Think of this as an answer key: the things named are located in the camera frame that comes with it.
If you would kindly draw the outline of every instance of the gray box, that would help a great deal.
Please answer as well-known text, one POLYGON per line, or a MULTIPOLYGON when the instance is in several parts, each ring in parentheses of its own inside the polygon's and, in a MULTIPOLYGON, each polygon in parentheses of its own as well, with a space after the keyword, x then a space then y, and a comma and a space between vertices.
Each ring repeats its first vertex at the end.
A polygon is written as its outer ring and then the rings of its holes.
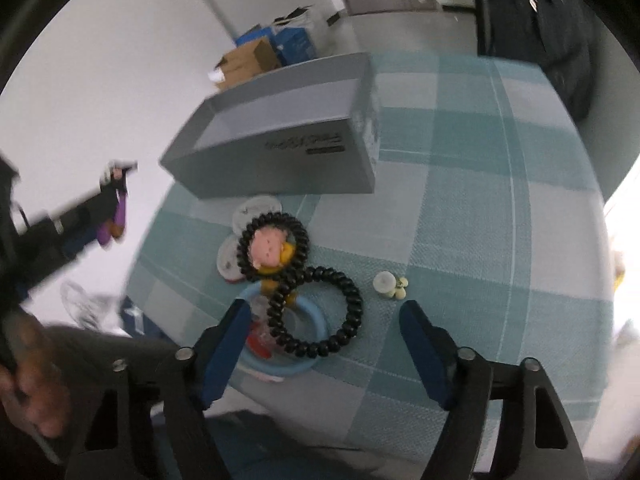
POLYGON ((370 193, 378 110, 368 54, 316 59, 205 99, 160 163, 199 198, 370 193))

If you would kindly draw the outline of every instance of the teal plaid tablecloth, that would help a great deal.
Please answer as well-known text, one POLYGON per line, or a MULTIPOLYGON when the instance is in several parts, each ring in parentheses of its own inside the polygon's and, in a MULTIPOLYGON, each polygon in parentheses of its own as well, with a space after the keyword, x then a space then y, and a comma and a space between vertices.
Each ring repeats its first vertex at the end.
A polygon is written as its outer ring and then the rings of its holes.
MULTIPOLYGON (((343 270, 360 287, 359 337, 281 384, 236 370, 232 386, 334 440, 427 459, 446 414, 402 342, 401 302, 370 285, 387 269, 409 279, 407 298, 459 345, 507 363, 540 359, 584 441, 605 384, 612 269, 602 198, 572 120, 533 66, 420 53, 373 59, 383 106, 376 192, 281 197, 308 227, 310 263, 343 270)), ((176 185, 146 237, 127 293, 181 344, 216 324, 244 287, 216 271, 243 200, 198 201, 176 185)), ((344 304, 313 286, 304 294, 334 330, 344 304)), ((488 443, 498 414, 492 406, 488 443)))

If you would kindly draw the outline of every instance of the black spiral hair tie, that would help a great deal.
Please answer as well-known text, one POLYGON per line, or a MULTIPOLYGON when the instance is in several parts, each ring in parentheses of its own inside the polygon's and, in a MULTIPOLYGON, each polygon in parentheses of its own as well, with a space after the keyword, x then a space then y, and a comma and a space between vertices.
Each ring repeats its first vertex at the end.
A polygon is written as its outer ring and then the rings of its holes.
POLYGON ((258 218, 254 218, 246 229, 242 232, 240 241, 238 242, 238 267, 240 272, 250 282, 257 280, 275 280, 281 279, 283 272, 291 269, 302 269, 305 266, 306 258, 309 254, 309 235, 306 233, 305 227, 300 220, 289 213, 268 212, 263 213, 258 218), (291 257, 289 264, 278 272, 273 274, 260 274, 249 261, 249 245, 254 239, 254 234, 258 229, 267 225, 286 229, 293 235, 296 240, 296 251, 291 257))
POLYGON ((329 267, 307 267, 306 269, 289 269, 284 272, 276 290, 269 300, 267 316, 268 325, 271 327, 271 335, 276 338, 276 343, 284 347, 284 351, 297 357, 305 355, 311 359, 327 357, 329 352, 335 353, 341 347, 349 344, 351 338, 358 335, 358 329, 362 324, 362 296, 360 290, 351 278, 329 267), (284 326, 282 313, 286 297, 303 283, 326 282, 337 286, 347 300, 347 315, 340 330, 335 335, 315 343, 295 339, 284 326))

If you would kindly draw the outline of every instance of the hand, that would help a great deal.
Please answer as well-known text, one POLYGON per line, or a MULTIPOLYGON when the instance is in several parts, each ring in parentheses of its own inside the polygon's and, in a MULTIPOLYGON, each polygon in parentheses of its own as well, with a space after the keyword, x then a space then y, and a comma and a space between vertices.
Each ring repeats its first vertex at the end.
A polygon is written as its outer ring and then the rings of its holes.
POLYGON ((71 413, 69 391, 62 374, 52 361, 52 346, 42 325, 33 317, 20 313, 11 330, 21 349, 14 350, 18 369, 15 377, 0 366, 0 399, 7 417, 26 431, 25 420, 33 423, 42 436, 61 436, 71 413), (17 404, 11 393, 22 391, 26 398, 17 404))

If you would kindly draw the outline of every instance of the black tool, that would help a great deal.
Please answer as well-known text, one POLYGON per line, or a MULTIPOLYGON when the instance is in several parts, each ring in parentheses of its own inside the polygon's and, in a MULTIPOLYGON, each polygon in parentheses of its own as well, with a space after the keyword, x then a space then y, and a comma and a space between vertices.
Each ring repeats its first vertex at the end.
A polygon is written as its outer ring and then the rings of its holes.
MULTIPOLYGON (((12 211, 12 187, 17 171, 0 156, 0 322, 20 309, 29 290, 70 263, 96 239, 97 229, 113 219, 118 191, 126 190, 126 175, 133 164, 116 165, 118 179, 108 178, 100 191, 53 215, 43 216, 26 225, 24 232, 15 227, 12 211)), ((0 333, 0 364, 12 373, 16 362, 0 333)))
POLYGON ((220 324, 206 329, 193 348, 157 362, 105 370, 81 416, 66 480, 156 480, 150 406, 162 400, 167 433, 183 480, 230 479, 202 411, 224 392, 249 335, 251 310, 235 300, 220 324))
POLYGON ((502 418, 487 480, 588 480, 580 446, 558 394, 539 361, 485 360, 458 348, 415 301, 400 308, 400 330, 427 394, 449 412, 424 480, 468 480, 478 458, 489 400, 502 418))

